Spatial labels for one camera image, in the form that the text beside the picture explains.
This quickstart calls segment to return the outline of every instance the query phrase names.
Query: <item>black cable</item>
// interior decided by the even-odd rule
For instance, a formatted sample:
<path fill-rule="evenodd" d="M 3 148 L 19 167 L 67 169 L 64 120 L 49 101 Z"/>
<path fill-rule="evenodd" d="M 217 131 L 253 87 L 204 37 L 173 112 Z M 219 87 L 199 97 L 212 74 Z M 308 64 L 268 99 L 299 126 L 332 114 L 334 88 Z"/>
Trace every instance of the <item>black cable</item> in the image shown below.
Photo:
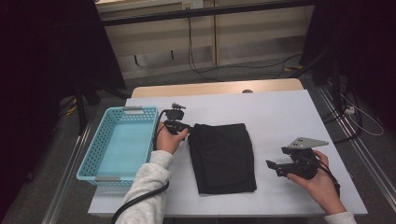
<path fill-rule="evenodd" d="M 195 67 L 195 62 L 194 62 L 193 53 L 192 53 L 192 38 L 191 38 L 192 28 L 191 28 L 191 18 L 188 18 L 188 23 L 189 23 L 189 66 L 190 66 L 190 69 L 191 69 L 193 72 L 197 73 L 200 77 L 203 77 L 203 78 L 205 78 L 205 79 L 223 82 L 223 80 L 219 80 L 219 79 L 212 78 L 212 77 L 205 77 L 204 75 L 202 75 L 202 73 L 207 73 L 207 72 L 210 72 L 210 71 L 213 71 L 213 70 L 217 70 L 217 69 L 221 69 L 221 68 L 252 68 L 252 69 L 260 69 L 260 68 L 273 67 L 273 66 L 276 66 L 276 65 L 283 64 L 283 65 L 282 65 L 282 70 L 279 72 L 279 74 L 276 75 L 275 77 L 273 77 L 273 79 L 275 79 L 275 78 L 279 77 L 280 75 L 282 75 L 283 70 L 284 70 L 284 68 L 285 68 L 285 63 L 286 63 L 288 60 L 290 60 L 290 59 L 292 59 L 292 58 L 294 58 L 294 57 L 297 57 L 297 56 L 300 56 L 300 55 L 301 55 L 301 53 L 294 54 L 294 55 L 290 56 L 289 58 L 287 58 L 287 59 L 285 59 L 285 60 L 283 60 L 283 61 L 281 61 L 281 62 L 279 62 L 279 63 L 269 64 L 269 65 L 263 65 L 263 66 L 229 65 L 229 66 L 219 66 L 219 67 L 209 68 L 209 69 L 206 69 L 206 70 L 204 70 L 204 71 L 199 71 L 199 70 Z"/>
<path fill-rule="evenodd" d="M 355 92 L 354 91 L 351 91 L 351 92 L 352 92 L 352 96 L 354 98 L 354 103 L 356 104 L 356 107 L 359 107 L 359 102 L 358 102 Z M 355 134 L 352 134 L 351 136 L 349 136 L 345 139 L 332 141 L 334 144 L 339 144 L 339 143 L 349 141 L 351 139 L 358 137 L 361 134 L 361 128 L 363 127 L 363 123 L 362 123 L 362 119 L 361 119 L 361 112 L 358 110 L 358 112 L 356 112 L 355 116 L 358 119 L 359 126 L 361 126 L 361 127 L 358 128 L 358 130 L 355 132 Z"/>
<path fill-rule="evenodd" d="M 72 103 L 72 101 L 74 101 L 75 99 L 76 99 L 76 96 L 71 97 L 70 100 L 68 100 L 66 103 L 64 103 L 63 105 L 60 105 L 59 109 L 60 110 L 64 109 L 65 107 L 70 105 L 70 103 Z"/>
<path fill-rule="evenodd" d="M 126 209 L 130 208 L 131 206 L 133 206 L 133 205 L 135 205 L 135 204 L 137 204 L 137 203 L 140 203 L 140 202 L 146 200 L 147 198 L 150 198 L 150 197 L 152 197 L 152 196 L 155 196 L 155 195 L 157 195 L 157 194 L 160 194 L 160 193 L 164 192 L 166 189 L 168 189 L 168 187 L 169 187 L 169 181 L 168 181 L 164 186 L 162 186 L 162 187 L 159 188 L 159 189 L 155 189 L 155 190 L 150 191 L 150 192 L 148 192 L 148 193 L 146 193 L 146 194 L 143 194 L 143 195 L 141 195 L 141 196 L 139 196 L 139 197 L 137 197 L 137 198 L 132 199 L 131 201 L 129 201 L 128 203 L 126 203 L 125 205 L 123 205 L 122 207 L 120 207 L 119 210 L 117 210 L 117 212 L 114 214 L 113 218 L 111 218 L 111 223 L 112 223 L 112 224 L 115 224 L 116 221 L 117 221 L 117 219 L 119 218 L 119 216 L 120 216 Z"/>
<path fill-rule="evenodd" d="M 65 116 L 65 115 L 72 115 L 74 112 L 76 112 L 76 111 L 78 111 L 78 109 L 75 109 L 75 110 L 73 110 L 73 111 L 67 111 L 66 113 L 63 113 L 63 114 L 60 114 L 60 115 L 58 115 L 58 117 L 60 118 L 60 117 L 62 117 L 62 116 Z"/>
<path fill-rule="evenodd" d="M 158 137 L 158 134 L 165 127 L 165 126 L 162 126 L 161 129 L 159 131 L 157 131 L 158 130 L 158 126 L 160 125 L 160 121 L 161 121 L 161 117 L 163 116 L 163 113 L 167 113 L 167 111 L 168 110 L 161 111 L 160 116 L 158 117 L 157 122 L 155 124 L 155 127 L 154 127 L 155 134 L 154 134 L 154 139 L 153 139 L 153 150 L 157 150 L 157 137 Z M 162 186 L 159 189 L 155 189 L 155 190 L 150 191 L 150 192 L 148 192 L 146 194 L 143 194 L 143 195 L 141 195 L 141 196 L 139 196 L 139 197 L 137 197 L 135 199 L 132 199 L 131 201 L 129 201 L 128 203 L 126 203 L 125 205 L 120 207 L 119 210 L 117 210 L 117 212 L 114 214 L 113 218 L 111 219 L 111 223 L 116 223 L 116 221 L 119 218 L 119 216 L 126 209 L 128 209 L 129 207 L 131 207 L 131 206 L 133 206 L 133 205 L 135 205 L 137 203 L 140 203 L 143 200 L 146 200 L 147 198 L 150 198 L 150 197 L 152 197 L 154 195 L 157 195 L 159 193 L 164 192 L 166 189 L 168 189 L 168 187 L 169 187 L 169 181 L 166 183 L 166 185 Z"/>
<path fill-rule="evenodd" d="M 290 56 L 289 58 L 287 58 L 287 59 L 285 59 L 284 61 L 283 61 L 283 63 L 282 63 L 282 69 L 280 70 L 280 72 L 279 72 L 279 74 L 277 74 L 275 77 L 273 77 L 272 79 L 276 79 L 277 77 L 280 77 L 280 75 L 282 75 L 282 73 L 283 73 L 283 70 L 285 69 L 285 63 L 288 61 L 288 60 L 290 60 L 290 59 L 292 59 L 292 58 L 294 58 L 294 57 L 296 57 L 296 56 L 299 56 L 299 55 L 301 55 L 301 54 L 294 54 L 293 56 Z"/>
<path fill-rule="evenodd" d="M 152 145 L 153 145 L 153 150 L 154 150 L 154 151 L 157 150 L 157 137 L 158 137 L 158 133 L 163 129 L 163 128 L 161 128 L 161 130 L 157 131 L 157 130 L 158 130 L 158 126 L 160 125 L 160 121 L 161 121 L 161 117 L 163 116 L 163 113 L 166 113 L 167 111 L 168 111 L 168 110 L 163 110 L 163 111 L 161 111 L 160 116 L 159 116 L 158 119 L 157 119 L 157 123 L 155 124 L 155 127 L 154 127 L 154 132 L 155 132 L 155 134 L 154 134 L 154 139 L 153 139 L 153 143 L 152 143 Z"/>
<path fill-rule="evenodd" d="M 324 120 L 325 120 L 326 118 L 328 118 L 330 115 L 332 115 L 334 112 L 335 112 L 335 110 L 332 110 L 331 112 L 329 112 L 329 113 L 327 113 L 327 114 L 321 116 L 321 117 L 320 117 L 321 120 L 324 122 Z"/>
<path fill-rule="evenodd" d="M 188 20 L 188 22 L 189 22 L 189 66 L 190 66 L 190 69 L 193 71 L 193 72 L 195 72 L 196 74 L 198 74 L 200 77 L 203 77 L 203 78 L 205 78 L 205 79 L 209 79 L 209 80 L 214 80 L 214 81 L 219 81 L 219 82 L 222 82 L 222 80 L 219 80 L 219 79 L 216 79 L 216 78 L 213 78 L 213 77 L 205 77 L 204 75 L 202 75 L 198 70 L 197 70 L 197 68 L 195 67 L 195 62 L 194 62 L 194 57 L 193 57 L 193 54 L 192 54 L 192 39 L 191 39 L 191 18 L 187 18 L 187 20 Z"/>
<path fill-rule="evenodd" d="M 318 167 L 320 170 L 324 171 L 332 179 L 332 182 L 334 184 L 334 188 L 335 188 L 335 191 L 337 192 L 338 198 L 341 196 L 341 192 L 340 192 L 341 185 L 338 183 L 338 180 L 335 178 L 335 176 L 330 171 L 329 166 L 327 166 L 323 161 L 319 161 L 319 162 L 322 163 L 326 168 L 324 168 L 323 166 L 319 165 L 318 163 L 316 163 L 314 161 L 311 161 L 311 160 L 309 160 L 307 158 L 304 158 L 304 157 L 297 157 L 297 158 L 301 159 L 303 161 L 308 161 L 311 164 L 313 164 L 316 167 Z"/>

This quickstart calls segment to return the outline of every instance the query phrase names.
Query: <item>wooden table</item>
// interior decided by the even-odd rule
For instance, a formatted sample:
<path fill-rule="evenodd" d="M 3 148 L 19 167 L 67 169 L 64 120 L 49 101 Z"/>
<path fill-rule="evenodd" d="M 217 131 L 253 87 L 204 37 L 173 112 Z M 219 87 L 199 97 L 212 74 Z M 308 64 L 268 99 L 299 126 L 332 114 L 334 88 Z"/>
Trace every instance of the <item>wooden table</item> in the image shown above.
<path fill-rule="evenodd" d="M 132 93 L 133 98 L 155 96 L 205 95 L 218 93 L 241 93 L 245 90 L 253 92 L 266 91 L 300 91 L 303 85 L 299 79 L 269 79 L 235 82 L 215 82 L 170 86 L 138 87 Z"/>

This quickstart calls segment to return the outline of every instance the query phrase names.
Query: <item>sleeve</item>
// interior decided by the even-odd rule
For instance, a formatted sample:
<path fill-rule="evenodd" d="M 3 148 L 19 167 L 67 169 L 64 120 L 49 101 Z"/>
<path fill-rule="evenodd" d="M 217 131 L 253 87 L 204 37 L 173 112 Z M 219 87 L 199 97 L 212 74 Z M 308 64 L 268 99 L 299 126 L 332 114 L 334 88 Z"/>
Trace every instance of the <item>sleeve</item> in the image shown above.
<path fill-rule="evenodd" d="M 169 152 L 153 151 L 150 162 L 143 164 L 137 172 L 134 183 L 125 195 L 122 204 L 164 186 L 170 178 L 170 172 L 167 169 L 172 158 Z M 118 218 L 117 223 L 163 223 L 164 210 L 165 192 L 126 209 Z"/>
<path fill-rule="evenodd" d="M 343 212 L 331 216 L 326 216 L 324 219 L 329 224 L 356 224 L 355 218 L 350 212 Z"/>

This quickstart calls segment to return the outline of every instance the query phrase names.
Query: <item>white table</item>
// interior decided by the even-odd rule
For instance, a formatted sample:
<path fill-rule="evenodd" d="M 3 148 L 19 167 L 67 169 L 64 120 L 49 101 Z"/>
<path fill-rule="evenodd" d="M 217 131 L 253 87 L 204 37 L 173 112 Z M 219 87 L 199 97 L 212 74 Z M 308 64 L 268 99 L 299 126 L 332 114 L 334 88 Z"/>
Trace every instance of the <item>white table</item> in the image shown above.
<path fill-rule="evenodd" d="M 328 141 L 317 149 L 329 157 L 330 168 L 341 184 L 341 200 L 355 215 L 367 214 L 347 169 L 307 91 L 274 91 L 248 94 L 217 94 L 132 98 L 126 105 L 156 105 L 160 110 L 172 103 L 187 107 L 184 123 L 222 125 L 245 123 L 254 157 L 257 190 L 253 193 L 200 196 L 192 170 L 188 142 L 182 142 L 170 167 L 172 177 L 166 191 L 166 217 L 308 217 L 324 212 L 299 186 L 276 176 L 265 160 L 291 162 L 281 147 L 298 136 Z M 89 213 L 111 216 L 121 206 L 128 188 L 98 187 Z"/>

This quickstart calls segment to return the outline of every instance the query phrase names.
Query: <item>blue plastic basket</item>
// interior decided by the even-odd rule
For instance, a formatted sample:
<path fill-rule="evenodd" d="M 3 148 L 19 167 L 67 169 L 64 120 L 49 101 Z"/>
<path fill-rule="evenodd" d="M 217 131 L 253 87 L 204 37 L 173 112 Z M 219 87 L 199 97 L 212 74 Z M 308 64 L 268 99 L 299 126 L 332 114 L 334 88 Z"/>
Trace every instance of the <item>blue plastic basket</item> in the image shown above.
<path fill-rule="evenodd" d="M 132 185 L 153 149 L 155 106 L 110 107 L 82 161 L 77 179 L 92 185 Z"/>

